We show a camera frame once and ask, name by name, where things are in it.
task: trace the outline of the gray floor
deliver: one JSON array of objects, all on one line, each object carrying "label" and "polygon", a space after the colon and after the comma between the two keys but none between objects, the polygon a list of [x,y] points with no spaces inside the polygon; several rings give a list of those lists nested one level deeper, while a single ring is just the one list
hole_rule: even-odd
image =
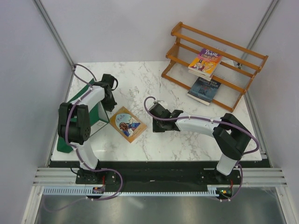
[{"label": "gray floor", "polygon": [[[78,196],[46,196],[57,209]],[[203,197],[129,197],[80,201],[55,213],[40,209],[37,224],[285,224],[275,189],[241,189],[231,202]]]}]

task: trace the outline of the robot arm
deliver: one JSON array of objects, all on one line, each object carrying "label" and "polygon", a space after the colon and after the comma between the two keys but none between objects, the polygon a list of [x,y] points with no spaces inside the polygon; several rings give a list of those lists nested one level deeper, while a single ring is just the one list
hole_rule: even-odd
[{"label": "robot arm", "polygon": [[[106,111],[112,111],[117,104],[112,94],[114,81],[113,76],[103,74],[100,82],[95,82],[92,88],[89,88],[79,99],[70,103],[62,103],[59,107],[58,119],[58,135],[65,140],[66,123],[71,108],[76,103],[75,109],[71,118],[76,118],[75,121],[70,121],[68,129],[68,140],[78,150],[77,155],[80,155],[81,160],[91,169],[95,169],[98,164],[98,158],[94,155],[90,144],[90,120],[89,112],[98,105],[99,117],[106,115]],[[84,164],[80,164],[81,168],[88,169]]]},{"label": "robot arm", "polygon": [[[163,106],[161,106],[158,102],[154,103],[154,105],[149,109],[149,112],[152,115],[162,119],[188,117],[185,119],[175,120],[157,120],[153,118],[153,132],[191,131],[215,138],[220,147],[220,150],[222,151],[221,158],[216,167],[216,170],[221,175],[227,176],[231,173],[236,163],[241,159],[251,139],[247,134],[228,125],[207,122],[201,119],[193,119],[190,117],[196,116],[189,115],[180,110],[174,110],[171,113]],[[206,118],[207,120],[213,121],[224,121],[248,131],[242,125],[242,123],[230,113],[226,113],[221,118],[202,116],[201,118]]]}]

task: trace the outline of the tabletop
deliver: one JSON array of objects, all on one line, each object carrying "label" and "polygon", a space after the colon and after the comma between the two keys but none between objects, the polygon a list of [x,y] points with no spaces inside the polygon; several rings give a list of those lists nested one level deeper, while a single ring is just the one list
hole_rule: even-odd
[{"label": "tabletop", "polygon": [[[81,63],[88,67],[101,80],[104,73],[115,76],[119,85],[113,91],[117,105],[108,116],[113,116],[122,106],[126,107],[143,123],[147,129],[132,143],[129,143],[110,124],[95,133],[91,138],[94,154],[100,161],[217,161],[221,150],[215,139],[199,133],[168,131],[152,132],[152,119],[143,107],[147,96],[154,96],[168,104],[168,110],[183,110],[193,115],[221,117],[228,111],[211,103],[206,106],[187,96],[187,90],[161,77],[162,71],[169,62],[113,62],[113,63]],[[92,76],[84,68],[77,67],[76,74],[86,81]],[[192,85],[197,76],[186,73],[185,68],[175,65],[169,76]],[[71,99],[85,86],[74,77],[68,99]],[[231,97],[237,93],[222,85],[215,97],[233,102]],[[148,108],[153,104],[148,100]],[[242,97],[233,114],[254,134],[245,100]],[[253,140],[246,151],[256,147]],[[243,161],[260,161],[259,151],[243,156]],[[78,161],[74,152],[69,154],[53,151],[52,161]]]}]

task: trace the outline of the wooden rack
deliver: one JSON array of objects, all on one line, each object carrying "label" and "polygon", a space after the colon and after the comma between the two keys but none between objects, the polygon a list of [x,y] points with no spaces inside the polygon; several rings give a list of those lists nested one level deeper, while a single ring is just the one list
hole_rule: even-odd
[{"label": "wooden rack", "polygon": [[[189,35],[191,35],[193,38],[184,35],[183,32],[184,30],[187,30],[189,32]],[[227,64],[225,62],[221,62],[220,65],[232,69],[233,71],[235,71],[235,74],[237,77],[237,79],[242,78],[244,80],[244,77],[240,77],[240,76],[247,76],[249,77],[244,84],[238,84],[236,82],[234,82],[233,80],[229,79],[229,78],[225,78],[223,76],[219,76],[219,75],[213,75],[213,79],[217,82],[222,83],[223,85],[228,86],[229,88],[232,88],[236,91],[238,91],[240,94],[236,100],[236,102],[234,103],[233,107],[227,106],[224,103],[221,103],[215,99],[212,100],[213,103],[225,108],[226,110],[229,110],[230,112],[233,112],[234,109],[236,108],[238,102],[240,101],[241,97],[247,92],[248,88],[250,87],[253,79],[255,78],[255,76],[257,75],[258,72],[261,71],[261,69],[263,68],[263,66],[265,65],[268,56],[264,56],[261,55],[259,53],[256,53],[252,50],[248,50],[246,48],[243,48],[241,46],[238,46],[236,44],[230,43],[228,41],[225,41],[219,37],[210,35],[208,33],[205,33],[203,31],[200,31],[198,29],[195,29],[193,27],[189,27],[185,24],[183,24],[182,22],[179,22],[171,31],[171,35],[176,37],[176,41],[174,43],[174,45],[172,46],[172,48],[167,52],[166,54],[166,58],[169,58],[171,61],[169,63],[169,65],[167,66],[167,68],[163,71],[162,73],[162,77],[184,87],[185,89],[189,90],[191,87],[168,76],[167,73],[170,71],[170,69],[174,66],[175,63],[179,63],[185,67],[188,67],[190,64],[190,60],[193,60],[197,54],[200,53],[200,50],[202,48],[206,48],[209,49],[211,51],[214,51],[220,55],[222,55],[223,57],[230,59],[232,61],[235,61],[237,63],[239,63],[240,65],[242,65],[242,68],[244,66],[248,67],[252,72],[248,72],[246,70],[237,68],[235,66],[232,66],[230,64]],[[206,42],[215,42],[215,43],[220,43],[221,45],[225,45],[228,46],[228,48],[232,49],[232,54],[220,50],[219,48],[216,47],[212,47],[210,45],[207,45],[203,42],[200,42],[198,39],[200,39],[200,37],[204,37],[204,39],[207,39]],[[179,50],[180,49],[184,49],[187,50],[189,53],[191,53],[191,57],[189,57],[189,61],[186,62],[187,60],[183,60],[181,58],[181,56],[178,56]],[[236,56],[234,51],[238,51],[239,53],[237,55],[239,55],[240,53],[242,54],[248,54],[251,55],[252,57],[254,57],[255,59],[259,59],[260,64],[259,65],[255,65],[254,63],[251,63],[249,61],[243,60],[239,57]]]}]

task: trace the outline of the wall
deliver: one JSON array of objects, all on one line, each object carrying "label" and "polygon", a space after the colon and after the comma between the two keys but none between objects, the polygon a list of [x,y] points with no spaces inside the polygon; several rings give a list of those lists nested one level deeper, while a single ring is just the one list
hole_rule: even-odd
[{"label": "wall", "polygon": [[17,224],[71,73],[32,0],[2,0],[0,30],[0,223]]},{"label": "wall", "polygon": [[165,61],[179,22],[249,43],[271,0],[42,0],[77,62]]},{"label": "wall", "polygon": [[253,50],[269,59],[250,94],[275,166],[282,167],[299,208],[299,14],[297,0],[281,1]]}]

